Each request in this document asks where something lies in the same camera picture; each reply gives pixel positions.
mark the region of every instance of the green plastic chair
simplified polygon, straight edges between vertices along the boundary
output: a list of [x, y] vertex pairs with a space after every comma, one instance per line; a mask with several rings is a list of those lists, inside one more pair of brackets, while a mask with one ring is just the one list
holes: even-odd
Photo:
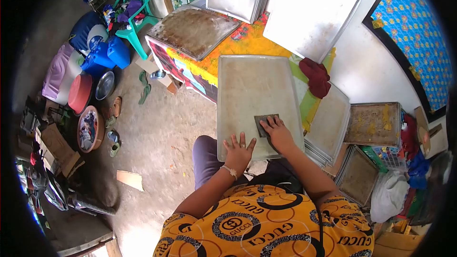
[[[116, 0], [116, 2], [113, 4], [113, 6], [116, 6], [119, 3], [119, 1], [121, 1], [121, 0]], [[135, 12], [134, 15], [132, 15], [129, 18], [129, 24], [132, 27], [132, 29], [131, 30], [127, 30], [127, 29], [118, 30], [116, 32], [116, 36], [129, 40], [130, 44], [132, 44], [132, 46], [135, 48], [135, 51], [140, 55], [140, 57], [143, 60], [146, 60], [148, 58], [148, 55], [144, 51], [143, 47], [141, 47], [141, 43], [140, 43], [140, 40], [139, 40], [137, 34], [141, 30], [141, 28], [143, 28], [146, 24], [149, 23], [151, 25], [155, 25], [155, 24], [157, 24], [157, 22], [159, 20], [155, 17], [152, 17], [152, 12], [151, 12], [151, 9], [149, 8], [149, 4], [148, 4], [149, 0], [141, 0], [141, 2], [143, 3], [143, 5], [140, 7], [140, 9], [137, 12]], [[136, 25], [134, 22], [134, 18], [140, 12], [146, 16], [140, 25]]]

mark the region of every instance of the hand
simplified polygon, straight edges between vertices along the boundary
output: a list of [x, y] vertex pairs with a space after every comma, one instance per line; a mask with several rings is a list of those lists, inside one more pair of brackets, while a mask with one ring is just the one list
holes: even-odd
[[275, 120], [273, 120], [271, 116], [268, 116], [266, 119], [270, 125], [262, 120], [260, 121], [260, 125], [262, 125], [263, 129], [265, 129], [265, 131], [270, 134], [271, 143], [273, 146], [275, 146], [277, 151], [285, 155], [286, 153], [289, 153], [290, 151], [297, 148], [292, 138], [292, 134], [284, 125], [282, 119], [279, 119], [277, 115], [275, 115]]
[[255, 138], [252, 138], [249, 146], [246, 148], [246, 135], [244, 132], [241, 132], [239, 135], [239, 144], [235, 134], [232, 134], [232, 145], [227, 140], [224, 140], [224, 146], [227, 149], [225, 165], [230, 169], [236, 170], [238, 178], [243, 175], [249, 161], [251, 161], [252, 151], [254, 151], [256, 141]]

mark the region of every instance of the white plastic bag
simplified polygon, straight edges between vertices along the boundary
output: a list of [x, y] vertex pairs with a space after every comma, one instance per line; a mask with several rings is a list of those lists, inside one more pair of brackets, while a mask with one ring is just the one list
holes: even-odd
[[409, 184], [403, 173], [398, 171], [379, 173], [372, 194], [371, 220], [382, 223], [399, 214], [408, 190]]

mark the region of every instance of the yellow gucci shirt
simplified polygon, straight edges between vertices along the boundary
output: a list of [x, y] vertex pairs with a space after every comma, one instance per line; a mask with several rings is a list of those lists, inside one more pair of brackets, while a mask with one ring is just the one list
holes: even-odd
[[342, 196], [321, 206], [323, 246], [314, 203], [270, 185], [239, 185], [201, 218], [174, 214], [164, 222], [154, 256], [369, 257], [373, 230]]

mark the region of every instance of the steel bowl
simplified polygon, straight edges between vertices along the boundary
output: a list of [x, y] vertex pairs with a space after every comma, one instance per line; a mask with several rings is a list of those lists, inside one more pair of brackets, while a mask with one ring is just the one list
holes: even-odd
[[114, 91], [114, 73], [107, 71], [101, 76], [95, 89], [95, 98], [102, 100], [109, 97]]

